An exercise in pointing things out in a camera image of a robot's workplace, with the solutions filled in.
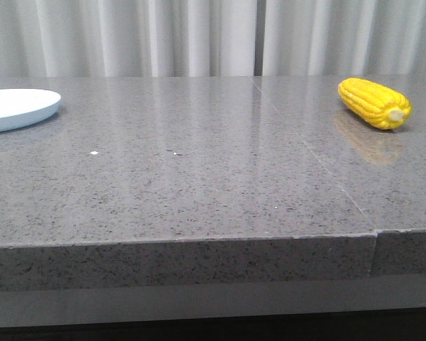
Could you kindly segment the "yellow corn cob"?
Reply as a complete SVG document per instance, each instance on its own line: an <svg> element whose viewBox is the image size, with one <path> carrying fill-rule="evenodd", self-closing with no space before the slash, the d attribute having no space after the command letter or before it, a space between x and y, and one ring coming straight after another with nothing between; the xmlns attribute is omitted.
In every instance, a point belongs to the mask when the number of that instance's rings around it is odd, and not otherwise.
<svg viewBox="0 0 426 341"><path fill-rule="evenodd" d="M339 83L338 94L353 113L380 130L397 129L412 114L404 94L369 80L347 78Z"/></svg>

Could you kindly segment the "light blue round plate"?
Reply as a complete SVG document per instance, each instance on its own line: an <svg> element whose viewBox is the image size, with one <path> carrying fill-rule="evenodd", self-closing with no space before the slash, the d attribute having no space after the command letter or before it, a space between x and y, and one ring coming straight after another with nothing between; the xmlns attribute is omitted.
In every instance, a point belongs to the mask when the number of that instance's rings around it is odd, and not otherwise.
<svg viewBox="0 0 426 341"><path fill-rule="evenodd" d="M56 113L61 95L40 89L0 89L0 132L43 121Z"/></svg>

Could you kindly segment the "white pleated curtain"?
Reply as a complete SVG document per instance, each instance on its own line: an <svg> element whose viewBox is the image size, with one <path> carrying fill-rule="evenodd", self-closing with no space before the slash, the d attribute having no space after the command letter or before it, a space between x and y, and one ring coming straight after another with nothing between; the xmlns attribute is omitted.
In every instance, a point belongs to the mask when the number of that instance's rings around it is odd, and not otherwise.
<svg viewBox="0 0 426 341"><path fill-rule="evenodd" d="M426 74L426 1L0 1L0 77Z"/></svg>

